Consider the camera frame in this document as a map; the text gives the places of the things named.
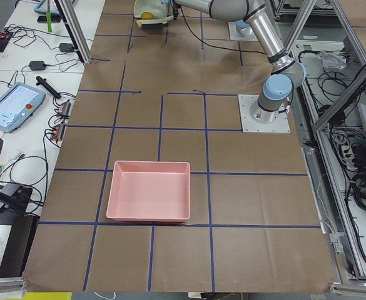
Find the power adapter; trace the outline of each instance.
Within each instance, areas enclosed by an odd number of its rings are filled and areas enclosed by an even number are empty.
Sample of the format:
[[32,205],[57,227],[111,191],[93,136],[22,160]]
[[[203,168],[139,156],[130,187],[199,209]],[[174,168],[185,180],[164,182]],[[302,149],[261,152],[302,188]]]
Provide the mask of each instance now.
[[73,46],[73,44],[68,44],[66,42],[61,42],[59,44],[59,50],[60,50],[60,52],[63,52],[63,53],[74,52],[74,46]]
[[46,64],[44,61],[30,61],[28,66],[32,71],[43,71],[46,69]]
[[59,105],[58,118],[69,116],[71,103],[66,101]]
[[59,124],[54,127],[54,132],[51,134],[52,142],[61,142],[66,130],[66,125]]

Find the brown paper surface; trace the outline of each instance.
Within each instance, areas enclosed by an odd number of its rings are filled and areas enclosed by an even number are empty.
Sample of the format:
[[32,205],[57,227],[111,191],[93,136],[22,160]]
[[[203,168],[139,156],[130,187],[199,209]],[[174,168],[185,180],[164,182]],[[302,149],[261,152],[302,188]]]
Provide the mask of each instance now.
[[[201,45],[182,18],[143,32],[133,2],[106,1],[93,55],[111,61],[86,66],[24,273],[30,290],[326,291],[332,263],[292,117],[290,134],[241,132],[236,95],[261,91],[266,57]],[[239,48],[226,24],[184,12],[210,44]],[[107,219],[113,164],[125,159],[188,161],[191,218]]]

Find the black stand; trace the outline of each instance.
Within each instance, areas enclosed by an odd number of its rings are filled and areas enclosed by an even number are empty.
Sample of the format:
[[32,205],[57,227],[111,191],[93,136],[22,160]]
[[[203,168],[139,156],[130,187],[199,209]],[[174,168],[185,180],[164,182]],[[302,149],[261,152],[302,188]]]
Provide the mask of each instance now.
[[30,187],[18,186],[12,196],[0,192],[0,202],[19,213],[25,213],[32,192]]

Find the plastic bag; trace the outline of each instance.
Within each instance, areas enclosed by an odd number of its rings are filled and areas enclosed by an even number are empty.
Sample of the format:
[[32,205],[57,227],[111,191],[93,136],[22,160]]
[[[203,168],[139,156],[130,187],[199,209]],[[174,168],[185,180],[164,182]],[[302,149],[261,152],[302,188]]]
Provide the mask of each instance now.
[[347,66],[347,58],[340,52],[321,52],[317,56],[325,69],[343,69]]

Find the yellow object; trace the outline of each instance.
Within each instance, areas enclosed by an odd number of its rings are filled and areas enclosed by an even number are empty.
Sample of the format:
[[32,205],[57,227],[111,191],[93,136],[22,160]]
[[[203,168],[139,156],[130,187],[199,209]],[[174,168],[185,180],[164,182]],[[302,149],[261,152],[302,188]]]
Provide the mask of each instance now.
[[155,16],[153,15],[153,13],[149,11],[145,11],[141,14],[142,20],[153,20],[154,18]]
[[71,292],[27,292],[23,300],[71,300]]

